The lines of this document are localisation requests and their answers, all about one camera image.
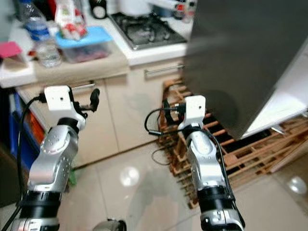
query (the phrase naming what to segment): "blue container lid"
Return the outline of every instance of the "blue container lid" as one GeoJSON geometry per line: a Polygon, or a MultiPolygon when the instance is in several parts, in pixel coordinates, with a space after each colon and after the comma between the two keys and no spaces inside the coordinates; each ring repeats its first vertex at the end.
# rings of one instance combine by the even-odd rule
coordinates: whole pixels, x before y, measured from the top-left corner
{"type": "Polygon", "coordinates": [[[58,32],[55,36],[55,41],[60,48],[84,47],[102,42],[111,41],[111,36],[100,26],[87,27],[88,34],[79,41],[65,39],[58,32]]]}

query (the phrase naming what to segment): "white countertop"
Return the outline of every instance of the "white countertop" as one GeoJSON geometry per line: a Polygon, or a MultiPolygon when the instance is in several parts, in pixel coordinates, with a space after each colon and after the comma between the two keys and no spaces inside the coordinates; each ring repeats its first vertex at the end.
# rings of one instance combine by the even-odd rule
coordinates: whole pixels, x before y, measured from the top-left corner
{"type": "MultiPolygon", "coordinates": [[[[186,54],[187,44],[179,43],[174,45],[148,48],[144,50],[134,51],[128,46],[122,35],[119,33],[117,28],[113,25],[109,18],[106,19],[95,19],[90,15],[89,5],[84,3],[84,15],[88,26],[102,26],[104,27],[111,37],[114,39],[117,46],[125,54],[128,59],[130,66],[146,64],[156,61],[162,61],[167,59],[173,59],[178,57],[183,57],[186,54]]],[[[171,18],[162,18],[164,21],[168,21],[169,26],[182,35],[184,38],[189,40],[192,29],[193,22],[186,24],[181,20],[176,20],[171,18]]]]}
{"type": "MultiPolygon", "coordinates": [[[[124,38],[120,35],[109,18],[103,20],[94,19],[90,15],[89,6],[85,5],[84,7],[84,15],[86,18],[87,26],[104,27],[110,36],[114,39],[114,42],[119,47],[119,49],[124,53],[130,66],[183,57],[186,54],[186,43],[134,51],[128,46],[124,38]]],[[[176,20],[174,18],[163,18],[163,20],[168,21],[169,26],[181,34],[184,38],[190,38],[193,27],[192,22],[185,24],[182,21],[176,20]]],[[[18,20],[15,20],[12,24],[9,41],[15,41],[25,54],[27,54],[33,47],[33,42],[31,41],[26,30],[22,28],[22,23],[18,20]]],[[[16,87],[24,84],[35,83],[37,81],[38,80],[35,76],[34,65],[31,61],[29,62],[28,68],[18,72],[7,71],[3,65],[0,68],[0,86],[3,88],[16,87]]]]}

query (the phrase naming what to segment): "cabinet door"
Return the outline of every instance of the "cabinet door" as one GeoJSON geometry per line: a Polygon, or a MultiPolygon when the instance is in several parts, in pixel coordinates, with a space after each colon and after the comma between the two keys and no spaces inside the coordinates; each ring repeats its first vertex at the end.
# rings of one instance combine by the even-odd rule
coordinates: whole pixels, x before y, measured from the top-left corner
{"type": "MultiPolygon", "coordinates": [[[[127,76],[105,80],[120,151],[157,138],[144,130],[144,120],[151,110],[161,107],[163,82],[180,77],[179,64],[181,59],[140,65],[127,76]]],[[[156,117],[149,120],[153,129],[157,129],[156,117]]]]}
{"type": "MultiPolygon", "coordinates": [[[[102,80],[95,83],[94,87],[73,91],[74,100],[80,102],[81,105],[90,103],[90,94],[94,88],[101,91],[98,110],[95,113],[88,112],[86,127],[79,133],[78,154],[72,163],[73,167],[89,164],[118,152],[105,85],[102,80]]],[[[43,91],[42,85],[31,85],[19,89],[19,93],[26,101],[29,101],[41,91],[43,91]]],[[[52,113],[48,110],[47,104],[35,103],[31,110],[38,116],[46,130],[57,124],[57,121],[52,117],[52,113]]]]}

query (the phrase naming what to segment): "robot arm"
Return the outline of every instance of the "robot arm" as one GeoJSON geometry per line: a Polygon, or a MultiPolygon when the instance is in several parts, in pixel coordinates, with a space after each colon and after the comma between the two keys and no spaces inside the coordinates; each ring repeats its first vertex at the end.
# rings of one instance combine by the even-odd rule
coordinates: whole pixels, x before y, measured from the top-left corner
{"type": "Polygon", "coordinates": [[[205,231],[244,231],[244,220],[236,207],[228,178],[223,173],[224,166],[218,161],[217,149],[209,138],[209,132],[202,130],[205,97],[191,96],[185,102],[184,121],[178,129],[187,143],[187,157],[192,165],[193,184],[201,209],[201,228],[205,231]]]}
{"type": "Polygon", "coordinates": [[[59,229],[61,196],[78,152],[78,133],[86,124],[87,114],[82,111],[94,112],[99,104],[98,89],[91,94],[91,104],[84,107],[74,101],[68,86],[47,87],[44,93],[58,124],[41,143],[39,156],[30,169],[27,193],[20,203],[20,218],[14,220],[11,231],[59,229]]]}

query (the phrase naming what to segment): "gray refrigerator door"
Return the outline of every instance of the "gray refrigerator door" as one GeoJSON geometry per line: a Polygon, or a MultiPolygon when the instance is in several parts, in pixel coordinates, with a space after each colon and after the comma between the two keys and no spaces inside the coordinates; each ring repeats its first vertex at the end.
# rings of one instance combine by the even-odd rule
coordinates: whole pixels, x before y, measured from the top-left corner
{"type": "Polygon", "coordinates": [[[184,81],[239,139],[307,36],[307,0],[199,0],[184,81]]]}

